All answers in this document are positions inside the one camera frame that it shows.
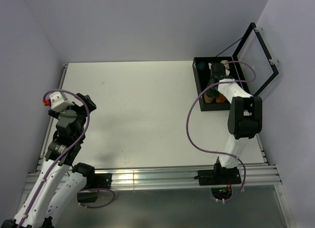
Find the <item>mustard yellow striped-cuff sock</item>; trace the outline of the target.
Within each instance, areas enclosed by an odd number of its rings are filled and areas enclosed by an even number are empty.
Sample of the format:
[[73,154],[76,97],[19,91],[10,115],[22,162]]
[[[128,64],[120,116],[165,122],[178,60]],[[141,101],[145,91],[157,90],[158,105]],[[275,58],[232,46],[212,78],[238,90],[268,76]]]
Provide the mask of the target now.
[[219,94],[219,96],[216,97],[216,103],[225,103],[225,102],[227,102],[227,99],[223,94]]

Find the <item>tan ribbed sock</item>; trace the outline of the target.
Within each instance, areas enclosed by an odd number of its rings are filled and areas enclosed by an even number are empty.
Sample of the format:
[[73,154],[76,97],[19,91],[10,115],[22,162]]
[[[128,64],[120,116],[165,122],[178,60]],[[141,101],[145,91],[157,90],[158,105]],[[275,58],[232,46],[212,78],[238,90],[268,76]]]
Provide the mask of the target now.
[[204,101],[205,101],[206,104],[210,104],[210,103],[212,103],[215,100],[215,98],[210,97],[207,94],[204,94],[203,98],[204,98]]

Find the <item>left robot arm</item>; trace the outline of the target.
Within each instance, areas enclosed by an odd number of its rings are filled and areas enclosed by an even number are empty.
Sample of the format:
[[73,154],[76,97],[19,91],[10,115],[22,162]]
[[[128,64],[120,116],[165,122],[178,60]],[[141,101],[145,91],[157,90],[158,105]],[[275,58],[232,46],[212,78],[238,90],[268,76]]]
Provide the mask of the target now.
[[90,113],[96,104],[89,95],[55,89],[46,92],[42,102],[57,119],[53,141],[48,146],[42,170],[28,199],[13,219],[5,220],[3,228],[39,228],[45,221],[46,209],[58,184],[69,170],[90,124]]

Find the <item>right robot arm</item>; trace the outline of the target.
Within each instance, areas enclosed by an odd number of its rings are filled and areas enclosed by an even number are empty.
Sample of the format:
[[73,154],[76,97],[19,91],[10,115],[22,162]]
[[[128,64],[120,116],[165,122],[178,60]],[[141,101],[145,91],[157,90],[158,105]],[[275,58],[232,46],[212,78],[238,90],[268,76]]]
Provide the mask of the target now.
[[228,169],[235,168],[245,146],[262,129],[262,99],[243,90],[229,75],[223,63],[209,64],[210,80],[208,85],[217,83],[204,94],[207,102],[230,103],[227,127],[229,138],[226,143],[227,155],[219,156],[221,167],[213,171],[217,183],[225,183],[229,177]]

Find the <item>beige rolled sock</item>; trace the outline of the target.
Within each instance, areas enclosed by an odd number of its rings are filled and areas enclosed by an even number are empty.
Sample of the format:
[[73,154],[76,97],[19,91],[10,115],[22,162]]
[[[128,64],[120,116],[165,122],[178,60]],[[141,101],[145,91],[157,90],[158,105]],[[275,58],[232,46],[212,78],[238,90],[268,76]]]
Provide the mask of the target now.
[[225,68],[229,68],[228,60],[222,60],[221,63],[225,66]]

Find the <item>black storage box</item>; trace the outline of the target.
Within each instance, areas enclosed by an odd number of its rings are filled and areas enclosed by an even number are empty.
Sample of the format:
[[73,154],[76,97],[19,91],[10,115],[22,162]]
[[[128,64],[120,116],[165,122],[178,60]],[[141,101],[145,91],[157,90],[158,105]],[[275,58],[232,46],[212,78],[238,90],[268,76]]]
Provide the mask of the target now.
[[[229,62],[232,60],[232,57],[194,57],[192,69],[197,95],[210,86],[210,84],[213,84],[213,81],[210,80],[212,74],[209,64],[220,63],[221,61]],[[216,99],[214,99],[212,102],[209,102],[208,93],[213,93],[217,88],[217,86],[211,88],[199,99],[198,102],[201,111],[227,111],[230,109],[230,103],[227,100],[225,102],[217,102]]]

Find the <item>teal rolled sock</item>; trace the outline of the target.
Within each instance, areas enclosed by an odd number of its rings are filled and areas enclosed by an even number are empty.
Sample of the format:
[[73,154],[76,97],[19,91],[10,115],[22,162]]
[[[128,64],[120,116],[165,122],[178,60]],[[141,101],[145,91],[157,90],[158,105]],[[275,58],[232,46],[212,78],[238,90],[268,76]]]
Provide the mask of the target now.
[[206,68],[206,64],[204,62],[199,62],[197,67],[199,70],[204,70]]

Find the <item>glass box lid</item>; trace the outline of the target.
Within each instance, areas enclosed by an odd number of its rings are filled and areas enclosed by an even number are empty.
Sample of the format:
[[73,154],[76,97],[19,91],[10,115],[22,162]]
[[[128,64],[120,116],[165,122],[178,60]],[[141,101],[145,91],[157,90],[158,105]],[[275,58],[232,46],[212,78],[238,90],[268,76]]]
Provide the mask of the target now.
[[260,95],[268,85],[279,75],[277,65],[279,60],[273,58],[262,37],[263,29],[254,22],[249,24],[244,36],[239,41],[232,58],[239,77],[244,80],[253,78],[253,73],[243,62],[249,64],[256,72],[256,79],[241,84],[253,96]]

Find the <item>aluminium table edge rail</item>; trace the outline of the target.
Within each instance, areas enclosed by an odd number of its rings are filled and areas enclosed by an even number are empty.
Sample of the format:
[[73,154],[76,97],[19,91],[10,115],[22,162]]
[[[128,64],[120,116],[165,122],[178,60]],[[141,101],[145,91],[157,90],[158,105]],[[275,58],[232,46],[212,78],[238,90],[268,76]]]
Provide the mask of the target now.
[[[48,106],[50,110],[53,110],[57,113],[62,112],[64,109],[67,108],[67,106],[70,105],[69,100],[67,99],[65,93],[60,91],[60,89],[63,86],[67,68],[68,68],[68,64],[65,64],[63,66],[62,76],[61,76],[59,88],[57,89],[57,91],[49,93],[44,102],[45,106]],[[49,144],[53,140],[53,134],[56,131],[55,119],[56,119],[55,117],[50,117],[49,125],[47,128],[47,132],[45,134],[42,150],[41,150],[39,160],[35,169],[35,173],[38,173],[41,170],[42,164],[44,161],[44,156],[46,155],[48,151]]]

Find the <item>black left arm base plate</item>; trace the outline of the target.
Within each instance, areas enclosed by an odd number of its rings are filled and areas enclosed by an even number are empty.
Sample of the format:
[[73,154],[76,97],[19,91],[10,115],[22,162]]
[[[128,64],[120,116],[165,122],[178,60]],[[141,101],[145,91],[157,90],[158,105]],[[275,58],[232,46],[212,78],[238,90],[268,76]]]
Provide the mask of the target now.
[[85,189],[109,189],[111,188],[112,173],[97,173],[87,177]]

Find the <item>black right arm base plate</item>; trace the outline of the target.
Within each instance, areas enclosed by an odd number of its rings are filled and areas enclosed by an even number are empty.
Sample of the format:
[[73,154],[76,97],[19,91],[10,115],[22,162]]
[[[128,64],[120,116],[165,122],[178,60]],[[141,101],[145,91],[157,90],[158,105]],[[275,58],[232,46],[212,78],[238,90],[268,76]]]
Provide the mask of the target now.
[[198,180],[200,186],[213,186],[213,185],[228,185],[228,184],[241,184],[239,170],[231,168],[227,170],[199,170],[197,175],[194,176]]

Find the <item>aluminium front frame rails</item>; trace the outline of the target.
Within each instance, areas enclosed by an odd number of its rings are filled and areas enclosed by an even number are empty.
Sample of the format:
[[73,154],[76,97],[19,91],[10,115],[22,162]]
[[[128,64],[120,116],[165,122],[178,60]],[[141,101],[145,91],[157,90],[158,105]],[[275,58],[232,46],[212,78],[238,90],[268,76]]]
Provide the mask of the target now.
[[[96,175],[112,174],[111,189],[114,191],[195,189],[199,187],[194,179],[199,170],[213,166],[184,166],[132,169],[96,169]],[[281,185],[276,166],[263,164],[246,165],[246,172],[238,167],[241,176],[246,175],[245,186]]]

